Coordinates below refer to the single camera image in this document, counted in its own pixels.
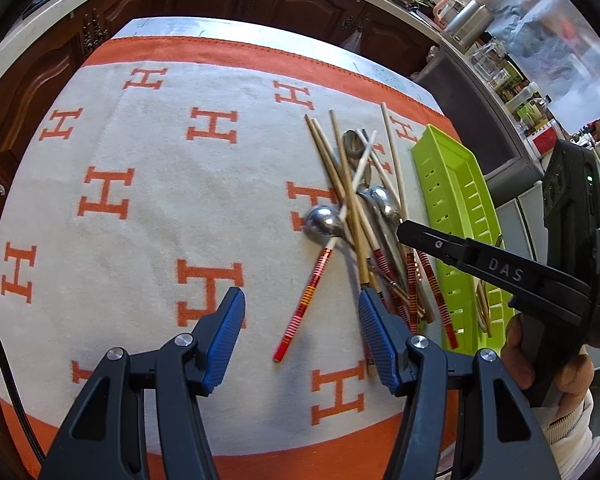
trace kettle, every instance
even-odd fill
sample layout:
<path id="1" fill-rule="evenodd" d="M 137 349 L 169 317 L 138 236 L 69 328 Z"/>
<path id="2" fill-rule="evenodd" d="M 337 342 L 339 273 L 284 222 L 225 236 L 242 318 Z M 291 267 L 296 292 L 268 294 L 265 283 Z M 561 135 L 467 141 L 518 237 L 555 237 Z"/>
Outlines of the kettle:
<path id="1" fill-rule="evenodd" d="M 492 22 L 493 14 L 487 6 L 471 0 L 443 30 L 464 49 L 468 49 Z"/>
<path id="2" fill-rule="evenodd" d="M 462 10 L 462 2 L 459 0 L 440 0 L 433 7 L 433 21 L 440 28 L 445 28 Z"/>

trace table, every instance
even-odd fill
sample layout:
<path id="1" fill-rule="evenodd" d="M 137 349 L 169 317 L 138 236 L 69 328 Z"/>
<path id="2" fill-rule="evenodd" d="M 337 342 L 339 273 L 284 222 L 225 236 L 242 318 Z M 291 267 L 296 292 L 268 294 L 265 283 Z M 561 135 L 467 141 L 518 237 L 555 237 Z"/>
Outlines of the table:
<path id="1" fill-rule="evenodd" d="M 44 447 L 107 349 L 159 348 L 238 285 L 245 325 L 224 383 L 200 403 L 221 477 L 381 477 L 402 401 L 366 376 L 346 251 L 285 360 L 271 357 L 320 251 L 301 217 L 334 202 L 304 115 L 331 142 L 330 108 L 344 129 L 378 130 L 391 171 L 383 101 L 411 217 L 426 222 L 409 149 L 424 124 L 455 132 L 413 82 L 320 41 L 220 20 L 133 20 L 92 54 L 40 124 L 0 224 L 0 334 Z M 440 327 L 428 335 L 439 341 Z M 163 478 L 151 394 L 146 412 L 152 478 Z"/>

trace orange border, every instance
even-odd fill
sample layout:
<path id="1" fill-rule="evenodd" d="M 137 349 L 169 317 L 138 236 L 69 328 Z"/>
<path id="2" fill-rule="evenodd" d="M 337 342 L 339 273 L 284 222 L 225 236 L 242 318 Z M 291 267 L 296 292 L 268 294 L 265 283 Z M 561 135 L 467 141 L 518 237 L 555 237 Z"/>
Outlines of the orange border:
<path id="1" fill-rule="evenodd" d="M 323 61 L 265 46 L 188 36 L 114 38 L 96 49 L 84 66 L 141 61 L 232 66 L 292 77 L 372 103 L 385 102 L 402 117 L 423 125 L 433 124 L 460 141 L 451 121 L 444 115 L 387 85 Z"/>

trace sleeve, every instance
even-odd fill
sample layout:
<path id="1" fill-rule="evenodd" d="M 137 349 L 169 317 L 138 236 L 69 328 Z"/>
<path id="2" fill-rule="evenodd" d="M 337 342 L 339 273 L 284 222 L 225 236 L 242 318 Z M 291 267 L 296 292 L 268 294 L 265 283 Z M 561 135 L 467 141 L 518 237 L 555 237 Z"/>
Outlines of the sleeve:
<path id="1" fill-rule="evenodd" d="M 577 480 L 600 452 L 600 437 L 589 429 L 593 397 L 591 392 L 574 412 L 557 420 L 545 435 L 562 480 Z"/>

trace spoon head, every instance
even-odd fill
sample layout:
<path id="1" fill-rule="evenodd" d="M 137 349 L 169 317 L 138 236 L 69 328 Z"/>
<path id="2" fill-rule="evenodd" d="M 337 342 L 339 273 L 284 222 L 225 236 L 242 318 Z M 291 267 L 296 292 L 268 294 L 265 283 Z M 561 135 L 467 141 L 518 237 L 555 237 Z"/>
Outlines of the spoon head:
<path id="1" fill-rule="evenodd" d="M 369 188 L 369 194 L 374 199 L 380 212 L 389 220 L 400 221 L 400 210 L 397 204 L 391 198 L 391 195 L 387 192 L 384 187 L 373 186 Z"/>
<path id="2" fill-rule="evenodd" d="M 304 217 L 304 226 L 314 234 L 341 238 L 344 226 L 338 215 L 339 211 L 332 206 L 317 205 Z"/>
<path id="3" fill-rule="evenodd" d="M 347 130 L 344 132 L 342 140 L 344 142 L 344 151 L 347 153 L 347 158 L 351 162 L 357 164 L 365 151 L 364 144 L 362 144 L 358 134 L 354 130 Z"/>

